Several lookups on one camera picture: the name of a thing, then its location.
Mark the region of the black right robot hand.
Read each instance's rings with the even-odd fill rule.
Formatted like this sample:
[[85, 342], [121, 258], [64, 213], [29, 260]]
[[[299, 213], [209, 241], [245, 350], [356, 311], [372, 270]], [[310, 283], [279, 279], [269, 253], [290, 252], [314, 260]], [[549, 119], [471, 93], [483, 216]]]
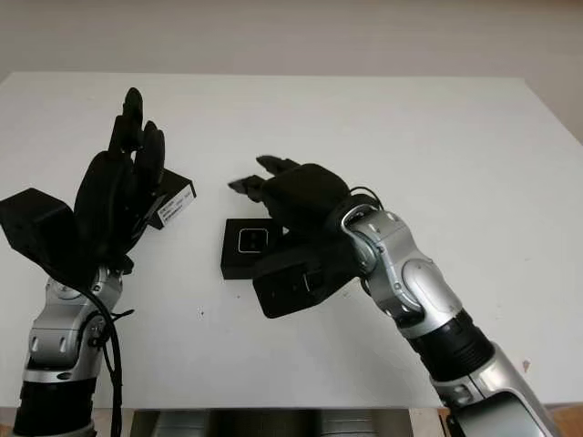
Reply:
[[347, 184], [330, 170], [314, 163], [262, 155], [256, 161], [270, 173], [231, 181], [228, 187], [261, 203], [280, 229], [265, 256], [297, 247], [320, 253], [350, 253], [351, 243], [328, 225], [328, 219], [350, 194]]

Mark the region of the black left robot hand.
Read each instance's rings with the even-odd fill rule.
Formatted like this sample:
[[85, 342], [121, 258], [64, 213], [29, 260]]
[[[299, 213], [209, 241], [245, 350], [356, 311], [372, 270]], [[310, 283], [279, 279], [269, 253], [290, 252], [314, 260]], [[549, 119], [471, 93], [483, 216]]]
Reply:
[[107, 149], [91, 160], [74, 215], [82, 249], [99, 266], [129, 274], [128, 256], [159, 206], [165, 164], [164, 133], [143, 121], [143, 98], [132, 87], [116, 116]]

